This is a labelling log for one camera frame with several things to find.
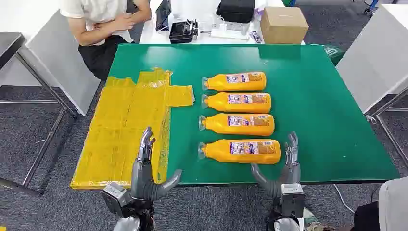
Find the person's right hand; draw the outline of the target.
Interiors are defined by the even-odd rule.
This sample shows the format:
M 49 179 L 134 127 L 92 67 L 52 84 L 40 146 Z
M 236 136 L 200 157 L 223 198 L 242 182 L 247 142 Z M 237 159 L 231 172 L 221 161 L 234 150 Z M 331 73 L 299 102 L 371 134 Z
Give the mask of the person's right hand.
M 113 31 L 125 31 L 131 29 L 135 23 L 132 19 L 132 14 L 126 13 L 114 19 L 112 24 Z

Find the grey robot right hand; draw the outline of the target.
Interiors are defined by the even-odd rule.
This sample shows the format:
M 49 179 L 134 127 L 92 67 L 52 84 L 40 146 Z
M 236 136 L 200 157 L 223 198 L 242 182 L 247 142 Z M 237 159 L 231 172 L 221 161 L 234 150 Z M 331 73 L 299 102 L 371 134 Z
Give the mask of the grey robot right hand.
M 298 161 L 298 136 L 295 131 L 288 134 L 289 142 L 285 143 L 285 164 L 278 180 L 268 180 L 260 171 L 257 163 L 251 163 L 251 173 L 256 182 L 272 197 L 281 196 L 281 185 L 299 184 L 301 166 Z

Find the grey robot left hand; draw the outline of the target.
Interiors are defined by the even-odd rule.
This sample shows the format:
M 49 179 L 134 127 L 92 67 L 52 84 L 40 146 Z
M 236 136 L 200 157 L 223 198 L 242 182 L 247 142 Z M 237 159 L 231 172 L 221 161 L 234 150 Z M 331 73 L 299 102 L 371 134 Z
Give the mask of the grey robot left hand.
M 143 132 L 138 154 L 131 172 L 131 197 L 138 200 L 155 201 L 173 189 L 181 180 L 183 170 L 177 169 L 173 176 L 163 183 L 155 183 L 152 173 L 152 149 L 155 138 L 151 127 Z

